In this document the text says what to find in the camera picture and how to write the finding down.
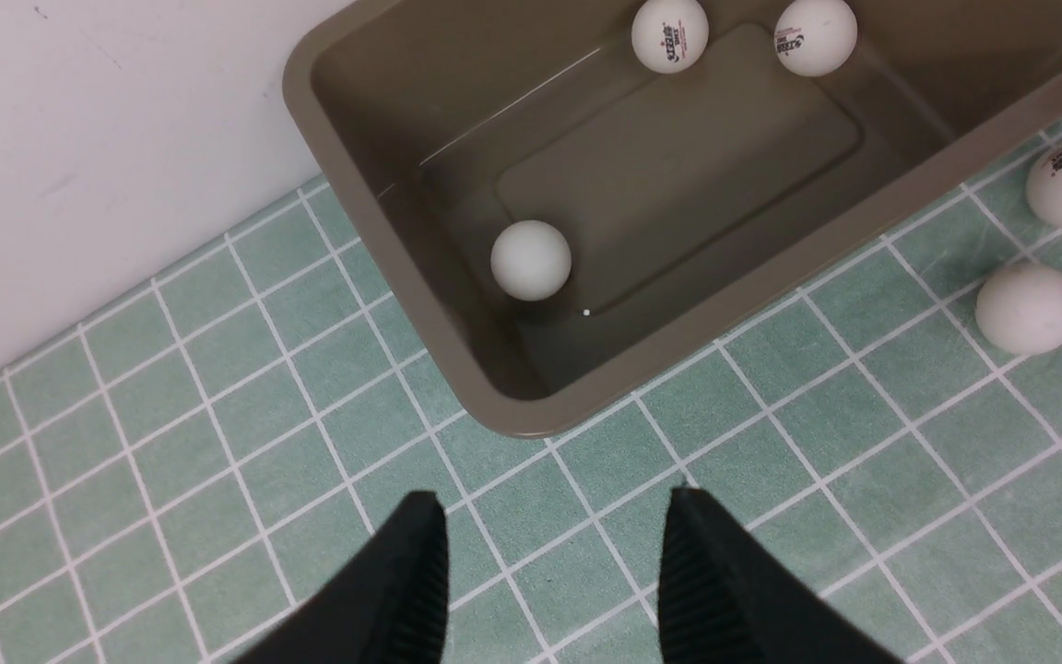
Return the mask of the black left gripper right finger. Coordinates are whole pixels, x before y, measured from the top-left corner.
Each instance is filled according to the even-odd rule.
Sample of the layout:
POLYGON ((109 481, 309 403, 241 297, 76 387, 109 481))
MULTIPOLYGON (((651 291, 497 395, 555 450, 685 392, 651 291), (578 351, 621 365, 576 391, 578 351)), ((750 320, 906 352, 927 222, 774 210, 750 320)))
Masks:
POLYGON ((898 663, 801 583, 710 492, 675 488, 660 559, 666 663, 898 663))

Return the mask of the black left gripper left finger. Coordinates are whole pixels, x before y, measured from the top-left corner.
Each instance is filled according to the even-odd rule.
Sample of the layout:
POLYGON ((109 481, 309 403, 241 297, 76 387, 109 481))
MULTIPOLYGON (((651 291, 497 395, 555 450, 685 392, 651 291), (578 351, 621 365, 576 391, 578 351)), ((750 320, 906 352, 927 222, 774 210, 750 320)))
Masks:
POLYGON ((439 663, 448 534, 434 492, 404 497, 365 546, 240 663, 439 663))

